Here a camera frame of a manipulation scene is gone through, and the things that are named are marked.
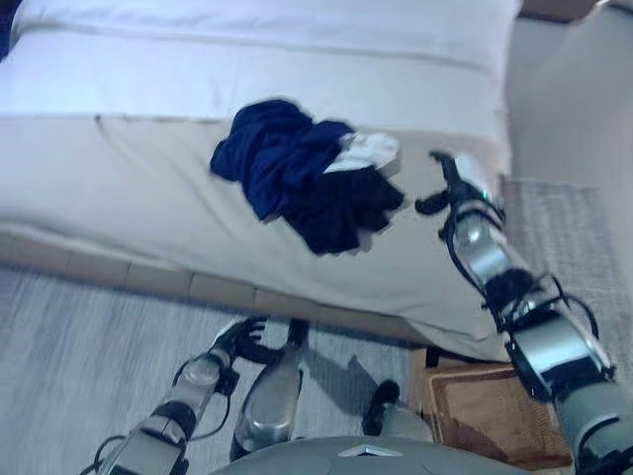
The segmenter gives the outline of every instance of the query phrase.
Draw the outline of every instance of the black cable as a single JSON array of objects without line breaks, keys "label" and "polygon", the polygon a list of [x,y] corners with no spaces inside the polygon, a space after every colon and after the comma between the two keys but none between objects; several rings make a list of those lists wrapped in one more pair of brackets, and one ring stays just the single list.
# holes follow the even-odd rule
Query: black cable
[{"label": "black cable", "polygon": [[211,430],[210,432],[207,433],[203,433],[201,435],[194,435],[193,437],[191,437],[191,442],[197,442],[198,440],[202,440],[204,438],[208,438],[211,437],[212,435],[215,435],[216,433],[218,433],[226,424],[226,420],[228,419],[228,414],[230,413],[230,397],[226,396],[226,410],[225,410],[225,416],[222,418],[222,421],[220,422],[220,425],[217,426],[216,428],[214,428],[213,430]]},{"label": "black cable", "polygon": [[92,472],[97,473],[97,470],[99,470],[99,467],[93,463],[90,466],[84,468],[81,472],[79,472],[79,475],[88,475],[89,473],[92,473]]},{"label": "black cable", "polygon": [[101,464],[103,463],[101,453],[103,452],[103,449],[106,448],[106,445],[108,445],[110,442],[114,442],[115,440],[123,440],[124,438],[126,438],[124,435],[112,435],[111,437],[108,437],[103,442],[101,442],[101,445],[99,445],[99,448],[97,448],[97,451],[95,452],[95,458],[92,464],[79,472],[79,475],[88,475],[92,472],[97,473],[99,471],[99,468],[101,468]]},{"label": "black cable", "polygon": [[99,470],[99,467],[103,463],[103,460],[101,459],[101,452],[103,452],[103,449],[106,448],[106,445],[108,445],[110,442],[114,442],[115,440],[123,440],[125,438],[126,437],[124,435],[113,435],[101,442],[101,445],[99,445],[99,448],[97,448],[94,459],[94,464],[97,466],[97,470]]},{"label": "black cable", "polygon": [[591,326],[591,333],[593,334],[593,336],[595,336],[595,339],[600,339],[597,321],[595,320],[595,316],[593,315],[593,312],[591,311],[589,306],[575,295],[565,294],[565,296],[568,300],[574,302],[585,311],[585,315],[587,316],[587,319],[589,320],[589,325]]},{"label": "black cable", "polygon": [[176,371],[176,374],[174,375],[174,379],[171,381],[171,387],[173,388],[176,383],[178,383],[178,379],[180,378],[180,375],[182,374],[183,370],[185,369],[185,366],[187,366],[187,363],[190,362],[191,359],[187,359],[184,363],[182,363],[180,365],[180,367],[178,368],[178,371]]}]

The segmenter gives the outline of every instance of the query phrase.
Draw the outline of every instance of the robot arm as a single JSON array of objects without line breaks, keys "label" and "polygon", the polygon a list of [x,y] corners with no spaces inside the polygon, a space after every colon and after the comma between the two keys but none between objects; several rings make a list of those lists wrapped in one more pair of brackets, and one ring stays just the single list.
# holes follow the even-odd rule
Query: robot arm
[{"label": "robot arm", "polygon": [[277,357],[260,346],[265,319],[239,322],[216,337],[211,349],[185,362],[161,403],[108,457],[97,463],[99,475],[184,475],[187,443],[214,393],[230,396],[239,378],[231,367],[238,356],[255,361]]},{"label": "robot arm", "polygon": [[[483,296],[517,374],[531,396],[553,402],[581,473],[621,473],[633,466],[633,399],[614,378],[597,326],[556,278],[547,285],[508,245],[503,212],[459,175],[455,160],[432,152],[446,190],[416,202],[425,215],[450,212],[440,231],[458,270]],[[572,314],[578,304],[587,332]]]}]

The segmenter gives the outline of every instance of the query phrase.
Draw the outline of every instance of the gray carpet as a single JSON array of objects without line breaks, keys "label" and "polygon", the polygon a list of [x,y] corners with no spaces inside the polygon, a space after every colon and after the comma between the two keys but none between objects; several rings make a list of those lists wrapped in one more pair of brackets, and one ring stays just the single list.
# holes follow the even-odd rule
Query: gray carpet
[{"label": "gray carpet", "polygon": [[[235,315],[0,268],[3,474],[76,474],[108,435],[126,432],[166,392],[178,365],[206,349]],[[285,323],[269,323],[279,345]],[[314,326],[295,436],[360,434],[377,383],[407,392],[410,351]],[[237,410],[261,366],[238,361],[242,377],[226,427],[193,443],[191,474],[227,463]],[[201,430],[225,409],[217,396]]]},{"label": "gray carpet", "polygon": [[505,188],[510,241],[535,270],[553,272],[567,292],[589,304],[600,342],[619,377],[633,386],[633,306],[598,191],[531,180],[509,181]]}]

